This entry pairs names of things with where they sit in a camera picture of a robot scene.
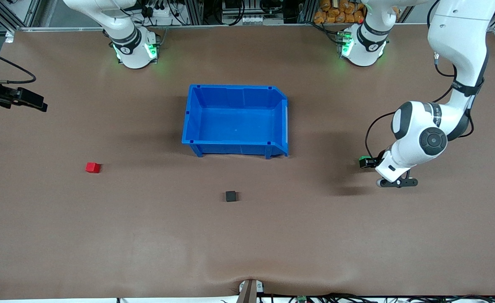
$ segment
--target brown mat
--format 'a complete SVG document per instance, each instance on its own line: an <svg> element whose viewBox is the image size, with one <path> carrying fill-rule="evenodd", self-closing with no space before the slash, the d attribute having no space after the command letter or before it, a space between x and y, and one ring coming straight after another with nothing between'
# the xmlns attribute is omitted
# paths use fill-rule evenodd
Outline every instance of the brown mat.
<svg viewBox="0 0 495 303"><path fill-rule="evenodd" d="M179 29L134 71L99 32L17 33L1 54L50 107L0 108L0 299L231 295L246 278L286 294L495 294L495 39L474 135L395 190L357 169L367 126L451 79L425 26L390 36L359 68L310 27ZM0 77L24 75L0 63ZM195 157L180 143L193 83L280 88L290 157ZM385 118L371 148L393 141Z"/></svg>

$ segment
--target green led light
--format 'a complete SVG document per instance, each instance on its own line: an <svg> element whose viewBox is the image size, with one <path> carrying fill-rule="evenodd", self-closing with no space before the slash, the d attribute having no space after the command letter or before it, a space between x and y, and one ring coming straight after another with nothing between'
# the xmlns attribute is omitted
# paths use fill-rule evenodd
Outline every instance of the green led light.
<svg viewBox="0 0 495 303"><path fill-rule="evenodd" d="M114 52L117 54L117 58L118 58L119 60L121 60L121 59L120 59L120 54L118 53L118 50L117 50L117 47L116 47L114 44L113 44L113 49L114 49Z"/></svg>
<svg viewBox="0 0 495 303"><path fill-rule="evenodd" d="M145 44L145 48L147 50L148 55L153 59L156 57L156 46L153 44Z"/></svg>
<svg viewBox="0 0 495 303"><path fill-rule="evenodd" d="M342 52L341 54L343 56L348 56L350 55L350 50L352 49L352 47L354 46L354 39L353 38L350 38L347 43L343 46L343 49L342 49Z"/></svg>
<svg viewBox="0 0 495 303"><path fill-rule="evenodd" d="M382 56L383 52L384 52L384 46L386 46L386 42L384 42L381 46L381 51L378 53L378 56Z"/></svg>

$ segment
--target black cable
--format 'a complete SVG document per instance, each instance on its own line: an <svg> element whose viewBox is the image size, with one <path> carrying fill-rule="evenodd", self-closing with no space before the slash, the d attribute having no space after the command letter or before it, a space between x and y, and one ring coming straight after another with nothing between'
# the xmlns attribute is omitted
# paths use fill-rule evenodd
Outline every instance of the black cable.
<svg viewBox="0 0 495 303"><path fill-rule="evenodd" d="M425 302L425 303L442 303L442 298L439 298L439 297L434 297L434 298L428 298L428 297L424 297L422 295L418 295L418 296L414 296L414 297L410 297L407 302L413 302L413 301L421 301L421 302Z"/></svg>
<svg viewBox="0 0 495 303"><path fill-rule="evenodd" d="M261 0L261 2L259 3L259 8L261 9L261 11L267 13L267 14L270 14L270 15L275 15L277 13L281 13L283 12L283 4L280 8L277 8L276 10L272 10L270 4L267 5L267 7L265 8L264 7L264 4L266 2L268 2L269 0Z"/></svg>
<svg viewBox="0 0 495 303"><path fill-rule="evenodd" d="M133 16L133 14L132 14L132 13L127 13L127 12L126 12L124 9L122 9L122 8L120 9L120 11L121 11L121 12L123 12L123 13L124 13L124 15L130 16L130 17L131 17L131 16Z"/></svg>
<svg viewBox="0 0 495 303"><path fill-rule="evenodd" d="M431 8L429 8L429 12L427 13L427 28L431 27L431 12L433 12L433 8L438 4L440 0L436 0Z"/></svg>
<svg viewBox="0 0 495 303"><path fill-rule="evenodd" d="M338 41L334 40L331 36L331 35L336 35L338 32L330 31L329 29L326 29L323 24L321 24L321 26L319 26L316 23L313 23L311 21L302 21L302 23L313 25L313 27L315 27L315 29L318 29L319 31L326 33L326 36L328 37L328 39L330 39L330 41L334 42L335 44L340 44Z"/></svg>
<svg viewBox="0 0 495 303"><path fill-rule="evenodd" d="M486 301L488 303L494 303L494 300L492 298L487 298L487 297L483 297L483 296L480 296L480 295L462 295L462 296L459 296L459 297L454 298L454 299L451 299L451 300L446 300L444 298L444 302L445 303L451 303L451 302L455 302L457 300L467 299L467 298L483 300L483 301Z"/></svg>
<svg viewBox="0 0 495 303"><path fill-rule="evenodd" d="M317 25L316 23L311 22L311 21L302 21L302 23L313 25L313 27L315 27L315 29L318 29L321 32L331 33L334 35L336 35L338 33L336 31L330 31L329 29L325 29L324 25L322 25L322 27L320 27L319 25Z"/></svg>
<svg viewBox="0 0 495 303"><path fill-rule="evenodd" d="M365 133L365 149L367 150L367 153L369 154L369 156L371 158L373 158L373 155L371 154L371 151L369 150L369 146L367 145L367 138L369 137L369 132L371 131L371 128L375 125L375 123L377 121L379 121L380 119L384 118L384 117L387 117L389 115L393 115L395 112L390 112L390 113L387 113L387 114L384 114L380 117L377 117L377 119L375 119L373 122L371 122L371 125L369 126L369 128L367 129L367 132Z"/></svg>
<svg viewBox="0 0 495 303"><path fill-rule="evenodd" d="M458 138L468 137L474 132L474 121L472 121L472 115L470 113L470 109L467 109L467 111L465 112L465 115L468 117L468 120L470 121L470 132L468 132L468 134L461 135Z"/></svg>
<svg viewBox="0 0 495 303"><path fill-rule="evenodd" d="M223 23L222 19L217 16L217 13L219 11L223 11L223 9L221 7L217 6L220 1L221 0L215 0L213 2L213 5L212 5L213 16L216 19L217 23L219 23L221 25L226 25L226 23ZM229 27L231 27L232 25L236 25L236 24L238 24L238 22L242 21L242 18L244 17L244 14L245 14L245 10L246 10L246 5L245 5L244 0L238 0L238 16L236 17L236 19L232 23L227 24L227 25L229 25Z"/></svg>
<svg viewBox="0 0 495 303"><path fill-rule="evenodd" d="M442 100L445 96L447 96L447 95L451 92L451 90L452 90L452 89L453 89L453 88L450 86L450 88L448 88L448 90L446 90L446 92L444 92L444 94L442 94L442 96L438 97L436 100L432 101L431 103L436 103L436 102L438 102L438 101ZM384 117L387 117L387 116L389 116L389 115L393 115L394 113L395 113L395 112L390 112L390 113L384 114L384 115L382 115L382 116L380 116L380 117L377 117L377 119L375 119L375 120L371 123L371 125L369 126L369 128L367 129L367 132L365 133L365 140L364 140L364 143L365 143L365 149L367 150L367 153L369 154L369 156L370 156L371 158L373 158L373 154L371 153L371 151L369 150L369 146L367 145L367 138L369 137L369 132L371 131L371 128L372 128L372 127L375 125L375 123L376 123L377 121L379 121L380 119L382 119L382 118L384 118Z"/></svg>
<svg viewBox="0 0 495 303"><path fill-rule="evenodd" d="M23 71L24 73L26 73L27 75L30 75L32 77L31 80L23 80L23 81L2 80L3 83L6 83L6 84L27 84L27 83L32 83L32 82L36 81L36 76L33 75L30 71L27 71L23 67L20 67L16 63L13 63L12 61L7 60L7 59L5 59L5 58L3 58L1 56L0 56L0 60L8 63L9 65L12 65L13 67L18 68L19 70Z"/></svg>
<svg viewBox="0 0 495 303"><path fill-rule="evenodd" d="M178 17L180 17L180 19L182 20L182 23L184 23L185 25L188 25L188 21L184 20L184 17L182 16L182 11L184 11L184 9L186 8L186 5L185 4L182 5L182 11L181 11L178 9L178 0L174 0L174 4L175 4L175 10L178 13Z"/></svg>
<svg viewBox="0 0 495 303"><path fill-rule="evenodd" d="M436 69L436 71L437 71L440 75L443 75L444 77L455 77L455 74L453 74L453 75L449 75L449 74L444 74L444 73L442 73L442 72L438 69L438 64L435 64L435 65L434 65L434 68Z"/></svg>
<svg viewBox="0 0 495 303"><path fill-rule="evenodd" d="M240 5L238 7L238 17L236 18L236 20L229 24L229 27L231 27L232 25L236 25L238 24L238 22L242 21L242 18L244 17L244 12L246 10L246 4L244 2L244 0L238 0L238 2L240 2Z"/></svg>
<svg viewBox="0 0 495 303"><path fill-rule="evenodd" d="M186 25L184 24L182 21L180 21L180 19L178 19L178 17L176 17L175 13L173 12L173 8L171 6L171 1L172 0L167 0L167 4L169 5L169 9L171 10L171 14L173 15L173 17L175 17L175 19L180 22L180 25ZM176 6L176 13L178 13L178 15L180 16L180 12L178 11L178 5Z"/></svg>

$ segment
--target blue storage bin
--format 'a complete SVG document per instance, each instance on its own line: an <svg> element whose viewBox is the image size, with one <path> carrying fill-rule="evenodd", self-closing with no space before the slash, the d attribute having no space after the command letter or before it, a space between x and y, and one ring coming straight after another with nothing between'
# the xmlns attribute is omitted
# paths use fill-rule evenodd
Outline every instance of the blue storage bin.
<svg viewBox="0 0 495 303"><path fill-rule="evenodd" d="M203 154L288 156L287 97L273 86L189 87L182 144Z"/></svg>

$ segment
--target white robot link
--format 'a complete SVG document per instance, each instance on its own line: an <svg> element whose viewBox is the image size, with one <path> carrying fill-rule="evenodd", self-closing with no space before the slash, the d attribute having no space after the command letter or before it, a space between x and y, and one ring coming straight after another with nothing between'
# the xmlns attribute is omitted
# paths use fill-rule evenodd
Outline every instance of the white robot link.
<svg viewBox="0 0 495 303"><path fill-rule="evenodd" d="M136 27L130 16L106 15L105 11L120 10L136 5L137 0L64 0L72 10L82 12L98 22L117 52L117 57L130 69L141 69L157 60L159 45L156 34L145 27Z"/></svg>
<svg viewBox="0 0 495 303"><path fill-rule="evenodd" d="M350 32L348 46L341 48L341 55L358 66L369 66L382 56L386 37L394 27L397 13L394 6L413 6L428 0L362 0L367 15L361 24L345 29Z"/></svg>
<svg viewBox="0 0 495 303"><path fill-rule="evenodd" d="M488 50L485 36L495 0L441 0L428 32L435 56L454 65L456 77L446 104L408 101L395 111L397 141L381 152L375 169L379 186L400 187L412 167L438 157L471 123L470 111L483 82Z"/></svg>

